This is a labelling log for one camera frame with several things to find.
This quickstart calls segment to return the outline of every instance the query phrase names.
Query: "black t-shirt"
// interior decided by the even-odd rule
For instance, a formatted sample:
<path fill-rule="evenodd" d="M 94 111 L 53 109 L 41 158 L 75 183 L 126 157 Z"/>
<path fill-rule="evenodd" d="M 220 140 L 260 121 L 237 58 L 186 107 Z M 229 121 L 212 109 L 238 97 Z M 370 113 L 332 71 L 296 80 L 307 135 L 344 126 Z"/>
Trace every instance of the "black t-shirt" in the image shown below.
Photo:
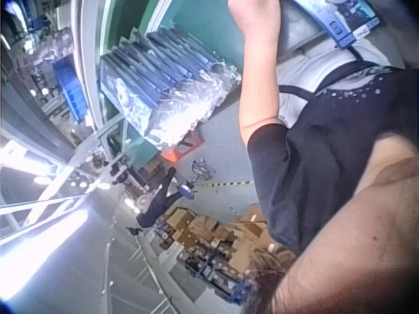
<path fill-rule="evenodd" d="M 168 210 L 162 194 L 157 194 L 150 204 L 150 208 L 142 214 L 138 214 L 137 223 L 142 228 L 151 228 L 164 213 Z"/>
<path fill-rule="evenodd" d="M 418 141 L 418 73 L 372 67 L 319 92 L 297 123 L 259 128 L 248 152 L 270 235 L 301 253 L 353 196 L 382 133 Z"/>

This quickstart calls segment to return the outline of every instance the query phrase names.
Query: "hand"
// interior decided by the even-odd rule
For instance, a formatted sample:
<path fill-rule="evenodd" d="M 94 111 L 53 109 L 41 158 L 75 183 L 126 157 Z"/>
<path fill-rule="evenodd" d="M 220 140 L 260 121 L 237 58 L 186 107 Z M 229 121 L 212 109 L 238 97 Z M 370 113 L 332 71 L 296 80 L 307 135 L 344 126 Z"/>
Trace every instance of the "hand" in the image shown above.
<path fill-rule="evenodd" d="M 278 45 L 280 0 L 228 0 L 228 8 L 242 30 L 246 44 Z"/>

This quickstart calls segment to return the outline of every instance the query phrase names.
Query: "yellow black tape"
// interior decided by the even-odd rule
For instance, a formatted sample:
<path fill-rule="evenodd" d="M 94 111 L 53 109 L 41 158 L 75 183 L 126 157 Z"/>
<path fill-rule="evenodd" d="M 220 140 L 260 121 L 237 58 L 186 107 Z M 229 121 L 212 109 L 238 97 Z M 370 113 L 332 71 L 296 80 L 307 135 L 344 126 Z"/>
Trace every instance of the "yellow black tape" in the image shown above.
<path fill-rule="evenodd" d="M 247 185 L 254 184 L 255 181 L 238 181 L 238 182 L 227 182 L 227 183 L 206 183 L 206 184 L 196 184 L 196 188 L 218 188 L 220 186 L 237 186 L 237 185 Z"/>

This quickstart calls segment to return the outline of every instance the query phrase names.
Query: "blue packaging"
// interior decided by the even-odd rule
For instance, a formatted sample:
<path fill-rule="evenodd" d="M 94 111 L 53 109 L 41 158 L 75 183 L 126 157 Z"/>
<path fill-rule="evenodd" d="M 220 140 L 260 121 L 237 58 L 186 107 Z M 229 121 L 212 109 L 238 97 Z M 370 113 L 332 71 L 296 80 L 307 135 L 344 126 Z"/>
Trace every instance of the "blue packaging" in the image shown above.
<path fill-rule="evenodd" d="M 341 49 L 367 36 L 380 19 L 366 0 L 295 0 Z"/>

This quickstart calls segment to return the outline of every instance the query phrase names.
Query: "stack of packaged products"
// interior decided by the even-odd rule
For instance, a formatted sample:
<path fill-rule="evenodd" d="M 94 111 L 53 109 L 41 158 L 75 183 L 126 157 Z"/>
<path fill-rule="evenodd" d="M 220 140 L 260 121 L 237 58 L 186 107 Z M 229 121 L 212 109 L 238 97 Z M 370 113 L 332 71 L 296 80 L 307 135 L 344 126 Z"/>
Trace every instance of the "stack of packaged products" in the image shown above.
<path fill-rule="evenodd" d="M 146 37 L 133 29 L 100 61 L 101 91 L 160 150 L 207 121 L 241 79 L 235 66 L 177 28 Z"/>
<path fill-rule="evenodd" d="M 380 24 L 366 0 L 295 0 L 333 38 L 346 49 L 367 36 Z"/>

